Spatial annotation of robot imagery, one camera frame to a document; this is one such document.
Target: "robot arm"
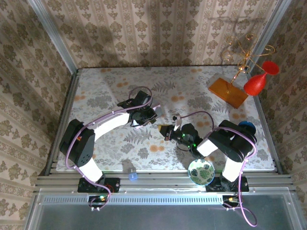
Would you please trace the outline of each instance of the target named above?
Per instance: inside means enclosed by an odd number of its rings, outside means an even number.
[[[78,136],[69,153],[69,159],[90,181],[98,184],[103,184],[104,182],[103,173],[92,158],[94,142],[112,129],[130,122],[131,126],[136,128],[144,126],[149,122],[153,123],[156,117],[161,115],[161,107],[157,101],[152,100],[149,106],[134,109],[136,106],[145,104],[149,99],[150,96],[148,94],[139,91],[134,99],[128,99],[119,103],[118,107],[113,110],[116,111],[124,108],[127,109],[127,112],[116,113],[106,120],[88,126]],[[83,127],[83,122],[77,119],[70,121],[59,145],[59,149],[64,155],[67,154],[72,140]]]
[[[253,147],[244,138],[231,131],[220,129],[212,132],[208,138],[202,139],[192,124],[185,124],[181,129],[176,130],[175,127],[172,125],[159,126],[159,131],[165,140],[174,139],[177,143],[187,146],[189,152],[198,159],[207,157],[219,149],[227,156],[222,176],[229,184],[237,180],[245,157],[253,150]],[[257,142],[254,136],[256,128],[251,122],[245,121],[235,125],[224,120],[219,127],[230,128],[247,136],[253,143]]]

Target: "orange wooden base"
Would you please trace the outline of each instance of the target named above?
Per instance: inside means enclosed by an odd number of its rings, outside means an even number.
[[[222,78],[216,80],[215,83],[209,87],[209,90],[236,109],[239,108],[248,97],[242,90],[226,82]]]

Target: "bowl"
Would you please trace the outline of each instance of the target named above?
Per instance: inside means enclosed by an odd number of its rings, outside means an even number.
[[[188,176],[195,184],[208,185],[214,179],[214,167],[206,160],[194,160],[189,165]]]

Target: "table surface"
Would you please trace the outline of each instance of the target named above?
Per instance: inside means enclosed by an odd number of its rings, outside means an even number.
[[[152,125],[139,129],[125,125],[98,139],[93,158],[102,171],[125,171],[131,166],[143,172],[186,170],[194,158],[189,152],[179,150],[175,142],[163,141],[157,125],[172,124],[174,113],[184,116],[199,110],[208,111],[215,126],[225,119],[235,124],[243,120],[252,122],[257,129],[258,153],[247,163],[245,171],[273,171],[275,167],[253,97],[235,109],[208,90],[219,77],[230,81],[236,71],[234,66],[82,69],[70,121],[77,118],[88,123],[126,100],[133,88],[147,86],[164,114]],[[242,89],[246,81],[246,75],[240,74],[234,85]],[[186,123],[192,123],[200,137],[212,128],[206,114],[183,119],[183,124]],[[220,172],[226,156],[217,150],[206,159]],[[62,153],[57,170],[67,170]]]

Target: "floral wallpaper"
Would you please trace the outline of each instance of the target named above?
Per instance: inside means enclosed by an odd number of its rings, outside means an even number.
[[[23,229],[70,73],[30,5],[0,0],[0,229]]]
[[[284,172],[292,175],[307,217],[306,28],[307,1],[293,0],[269,41],[276,47],[271,59],[280,74],[268,76],[260,99]]]
[[[220,65],[226,36],[260,36],[278,0],[42,2],[85,68]]]

